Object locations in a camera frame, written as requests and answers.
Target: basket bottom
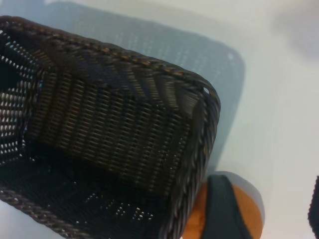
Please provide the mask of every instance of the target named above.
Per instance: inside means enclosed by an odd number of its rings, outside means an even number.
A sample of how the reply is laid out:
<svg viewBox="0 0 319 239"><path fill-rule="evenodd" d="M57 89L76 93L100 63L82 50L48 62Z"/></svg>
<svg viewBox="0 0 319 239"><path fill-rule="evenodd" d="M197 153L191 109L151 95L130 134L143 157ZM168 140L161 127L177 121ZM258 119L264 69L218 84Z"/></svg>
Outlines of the basket bottom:
<svg viewBox="0 0 319 239"><path fill-rule="evenodd" d="M33 218L46 218L48 212L56 216L61 225L53 228L50 219L41 223L65 238L88 238L81 233L93 239L157 238L167 212L164 199L35 142L27 143L18 157L4 159L0 188L40 206L42 212L29 210ZM1 192L0 198L10 203ZM63 229L63 223L72 230Z"/></svg>

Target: dark brown wicker basket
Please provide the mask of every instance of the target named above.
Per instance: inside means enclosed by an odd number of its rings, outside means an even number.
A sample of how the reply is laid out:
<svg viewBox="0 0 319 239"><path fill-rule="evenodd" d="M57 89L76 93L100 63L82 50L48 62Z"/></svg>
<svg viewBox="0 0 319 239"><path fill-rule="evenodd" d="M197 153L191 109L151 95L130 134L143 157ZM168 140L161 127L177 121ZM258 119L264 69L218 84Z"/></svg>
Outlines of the dark brown wicker basket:
<svg viewBox="0 0 319 239"><path fill-rule="evenodd" d="M0 17L0 199L65 238L178 239L220 102L199 75Z"/></svg>

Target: orange object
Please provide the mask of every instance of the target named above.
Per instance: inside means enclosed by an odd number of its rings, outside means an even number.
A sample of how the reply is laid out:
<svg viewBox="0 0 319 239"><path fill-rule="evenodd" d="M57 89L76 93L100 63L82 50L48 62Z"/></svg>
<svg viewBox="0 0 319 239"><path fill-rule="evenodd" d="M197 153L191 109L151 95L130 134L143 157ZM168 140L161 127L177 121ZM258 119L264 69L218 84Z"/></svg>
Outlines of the orange object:
<svg viewBox="0 0 319 239"><path fill-rule="evenodd" d="M240 188L233 186L236 201L242 219L252 237L260 239L263 230L261 212L256 203ZM196 198L191 216L187 221L183 239L200 239L206 224L207 183L205 183Z"/></svg>

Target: woven pattern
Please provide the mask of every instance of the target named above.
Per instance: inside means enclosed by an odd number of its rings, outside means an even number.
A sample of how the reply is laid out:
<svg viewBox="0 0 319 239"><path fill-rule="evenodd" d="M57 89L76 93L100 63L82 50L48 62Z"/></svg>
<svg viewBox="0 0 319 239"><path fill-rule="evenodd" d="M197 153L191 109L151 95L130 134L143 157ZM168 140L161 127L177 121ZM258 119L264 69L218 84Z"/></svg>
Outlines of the woven pattern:
<svg viewBox="0 0 319 239"><path fill-rule="evenodd" d="M65 238L181 236L216 136L178 66L0 17L0 199Z"/></svg>

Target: white table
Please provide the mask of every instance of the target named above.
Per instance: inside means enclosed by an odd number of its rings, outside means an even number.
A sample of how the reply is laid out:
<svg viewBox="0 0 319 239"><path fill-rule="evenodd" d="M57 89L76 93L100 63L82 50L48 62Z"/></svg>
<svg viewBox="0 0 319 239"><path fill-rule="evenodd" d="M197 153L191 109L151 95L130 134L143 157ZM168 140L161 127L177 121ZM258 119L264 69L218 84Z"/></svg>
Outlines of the white table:
<svg viewBox="0 0 319 239"><path fill-rule="evenodd" d="M113 42L210 80L222 113L209 170L218 161L217 170L259 190L266 212L262 239L314 238L307 213L319 175L319 4L43 1L0 0L0 14ZM0 225L3 239L60 238L2 202Z"/></svg>

